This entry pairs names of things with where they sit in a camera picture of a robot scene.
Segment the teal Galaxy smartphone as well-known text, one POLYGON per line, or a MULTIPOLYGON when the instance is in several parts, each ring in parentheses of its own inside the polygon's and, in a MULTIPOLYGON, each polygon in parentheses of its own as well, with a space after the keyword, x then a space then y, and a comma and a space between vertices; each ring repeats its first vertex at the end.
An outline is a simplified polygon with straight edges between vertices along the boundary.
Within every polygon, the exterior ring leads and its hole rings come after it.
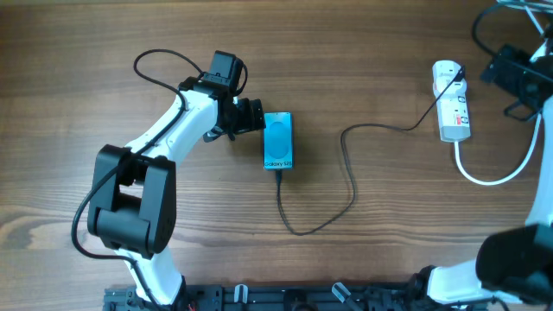
POLYGON ((290 112, 264 114, 264 168, 266 170, 294 167, 293 119, 290 112))

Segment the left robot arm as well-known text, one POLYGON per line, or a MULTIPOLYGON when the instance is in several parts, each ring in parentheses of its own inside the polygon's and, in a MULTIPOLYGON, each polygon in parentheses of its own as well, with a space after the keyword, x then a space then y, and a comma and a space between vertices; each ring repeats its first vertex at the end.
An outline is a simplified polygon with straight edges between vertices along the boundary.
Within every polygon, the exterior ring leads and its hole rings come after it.
POLYGON ((75 213, 71 239, 81 254, 103 259, 79 243, 85 214, 89 233, 114 251, 109 258, 129 268, 139 309, 191 308, 168 247, 176 221, 176 173, 199 140, 235 140, 264 128, 260 100, 240 96, 247 77, 240 58, 216 51, 208 70, 169 88, 175 102, 149 130, 123 147, 106 144, 97 154, 92 188, 75 213))

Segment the white power strip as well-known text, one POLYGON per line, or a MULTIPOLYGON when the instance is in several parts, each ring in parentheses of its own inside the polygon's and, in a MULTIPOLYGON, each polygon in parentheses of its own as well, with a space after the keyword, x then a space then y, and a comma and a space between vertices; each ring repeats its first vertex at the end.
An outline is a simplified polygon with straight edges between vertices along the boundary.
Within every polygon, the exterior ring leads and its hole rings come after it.
POLYGON ((439 60, 432 74, 440 139, 461 142, 471 136, 465 68, 452 60, 439 60))

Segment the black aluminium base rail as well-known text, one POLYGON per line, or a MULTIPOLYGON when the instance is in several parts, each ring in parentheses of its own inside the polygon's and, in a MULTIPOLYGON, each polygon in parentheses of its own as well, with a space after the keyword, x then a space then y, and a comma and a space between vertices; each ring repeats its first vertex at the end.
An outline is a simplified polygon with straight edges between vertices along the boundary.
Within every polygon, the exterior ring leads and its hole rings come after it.
POLYGON ((329 285, 257 287, 239 284, 188 285, 173 303, 157 305, 141 298, 134 287, 107 289, 104 310, 437 310, 432 301, 412 294, 405 283, 347 285, 349 296, 339 298, 329 285))

